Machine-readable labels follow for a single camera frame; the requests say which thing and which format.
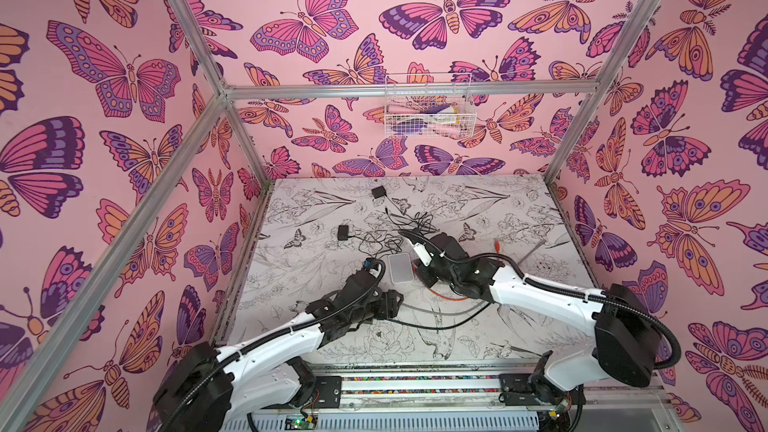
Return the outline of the black network switch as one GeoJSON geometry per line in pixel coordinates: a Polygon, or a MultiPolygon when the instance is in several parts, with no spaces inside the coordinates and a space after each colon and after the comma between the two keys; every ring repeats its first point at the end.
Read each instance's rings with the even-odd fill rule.
{"type": "Polygon", "coordinates": [[[404,296],[396,290],[382,292],[376,305],[374,318],[377,320],[395,319],[403,300],[404,296]]]}

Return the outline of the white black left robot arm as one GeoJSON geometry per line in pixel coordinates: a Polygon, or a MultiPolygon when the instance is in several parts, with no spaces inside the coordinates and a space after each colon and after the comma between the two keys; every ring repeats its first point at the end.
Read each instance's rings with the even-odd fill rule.
{"type": "Polygon", "coordinates": [[[402,303],[397,291],[380,284],[387,265],[368,258],[342,289],[307,305],[285,324],[244,342],[215,348],[192,347],[177,362],[153,397],[161,431],[217,431],[239,408],[256,406],[256,382],[283,369],[294,392],[274,403],[307,401],[314,376],[300,357],[345,337],[362,324],[394,318],[402,303]]]}

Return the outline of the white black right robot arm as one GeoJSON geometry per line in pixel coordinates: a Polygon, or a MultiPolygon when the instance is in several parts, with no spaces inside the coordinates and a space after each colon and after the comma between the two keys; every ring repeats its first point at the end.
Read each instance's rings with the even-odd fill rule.
{"type": "Polygon", "coordinates": [[[577,331],[582,341],[547,351],[528,376],[524,392],[558,405],[578,387],[613,379],[645,388],[654,372],[674,367],[680,343],[626,286],[584,288],[525,273],[499,252],[468,254],[451,236],[427,238],[403,230],[421,264],[418,271],[451,286],[458,295],[537,313],[577,331]]]}

